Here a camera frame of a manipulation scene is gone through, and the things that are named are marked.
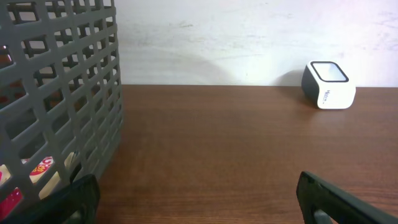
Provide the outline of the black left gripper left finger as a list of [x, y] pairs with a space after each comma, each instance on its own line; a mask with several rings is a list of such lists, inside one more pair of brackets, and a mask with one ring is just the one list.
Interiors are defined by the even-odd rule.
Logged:
[[94, 223], [99, 202], [97, 178], [88, 174], [1, 223]]

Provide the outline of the cream biscuit packet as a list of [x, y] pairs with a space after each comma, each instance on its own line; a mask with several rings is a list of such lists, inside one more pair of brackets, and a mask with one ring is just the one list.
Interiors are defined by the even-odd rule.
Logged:
[[[66, 168], [70, 167], [72, 160], [76, 157], [75, 152], [69, 153], [64, 161], [64, 166]], [[42, 159], [40, 163], [30, 172], [29, 178], [31, 182], [35, 185], [41, 177], [47, 173], [47, 171], [55, 164], [55, 160], [52, 156], [47, 156]], [[9, 172], [6, 165], [1, 165], [1, 185], [5, 184], [11, 178], [11, 173]], [[56, 171], [51, 179], [45, 184], [45, 186], [39, 192], [39, 198], [43, 199], [47, 197], [50, 192], [55, 188], [55, 186], [60, 181], [60, 175]], [[17, 206], [17, 204], [22, 200], [23, 194], [18, 187], [16, 187], [3, 201], [1, 201], [1, 220], [5, 219]]]

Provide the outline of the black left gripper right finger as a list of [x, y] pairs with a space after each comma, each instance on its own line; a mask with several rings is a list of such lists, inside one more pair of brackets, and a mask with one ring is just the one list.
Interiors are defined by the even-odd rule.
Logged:
[[296, 195], [304, 223], [397, 223], [397, 218], [303, 171]]

